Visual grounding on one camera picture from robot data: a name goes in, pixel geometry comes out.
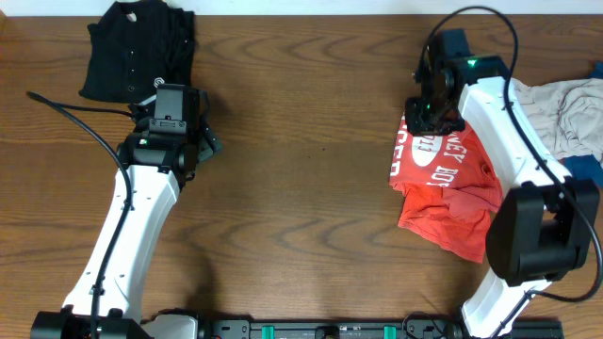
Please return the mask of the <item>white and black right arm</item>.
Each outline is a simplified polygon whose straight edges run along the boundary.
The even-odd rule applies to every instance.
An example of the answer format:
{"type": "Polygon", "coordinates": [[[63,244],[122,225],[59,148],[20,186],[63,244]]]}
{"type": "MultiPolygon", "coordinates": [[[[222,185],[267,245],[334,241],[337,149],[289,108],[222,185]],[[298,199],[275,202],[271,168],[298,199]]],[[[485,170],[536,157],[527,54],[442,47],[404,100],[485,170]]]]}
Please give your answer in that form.
{"type": "Polygon", "coordinates": [[[481,144],[502,202],[485,236],[488,271],[455,321],[406,319],[410,338],[560,338],[555,320],[521,312],[551,284],[600,254],[595,230],[599,194],[575,179],[547,150],[518,103],[513,65],[475,56],[461,29],[434,30],[421,52],[421,93],[406,102],[400,138],[429,184],[450,192],[468,173],[467,137],[481,144]]]}

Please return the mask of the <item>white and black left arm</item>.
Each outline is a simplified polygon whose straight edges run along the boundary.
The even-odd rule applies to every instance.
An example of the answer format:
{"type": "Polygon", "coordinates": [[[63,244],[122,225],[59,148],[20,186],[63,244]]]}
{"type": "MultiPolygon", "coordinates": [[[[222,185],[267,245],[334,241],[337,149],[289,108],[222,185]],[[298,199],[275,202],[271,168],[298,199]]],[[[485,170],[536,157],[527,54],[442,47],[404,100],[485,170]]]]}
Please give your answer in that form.
{"type": "Polygon", "coordinates": [[[142,318],[142,300],[156,243],[168,214],[197,166],[221,145],[206,122],[207,94],[163,84],[131,105],[136,124],[108,152],[118,171],[112,203],[89,261],[57,312],[39,312],[33,338],[209,338],[208,320],[168,310],[142,318]]]}

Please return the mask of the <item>orange red t-shirt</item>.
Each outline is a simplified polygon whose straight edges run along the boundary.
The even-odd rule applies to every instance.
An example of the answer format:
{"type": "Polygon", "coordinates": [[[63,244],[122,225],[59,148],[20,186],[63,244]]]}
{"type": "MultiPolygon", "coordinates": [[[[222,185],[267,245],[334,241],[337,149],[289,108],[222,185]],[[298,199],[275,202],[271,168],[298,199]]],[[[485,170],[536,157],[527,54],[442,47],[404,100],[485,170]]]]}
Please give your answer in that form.
{"type": "Polygon", "coordinates": [[[404,202],[400,228],[480,263],[491,215],[503,193],[471,127],[443,137],[415,137],[401,121],[389,177],[404,202]]]}

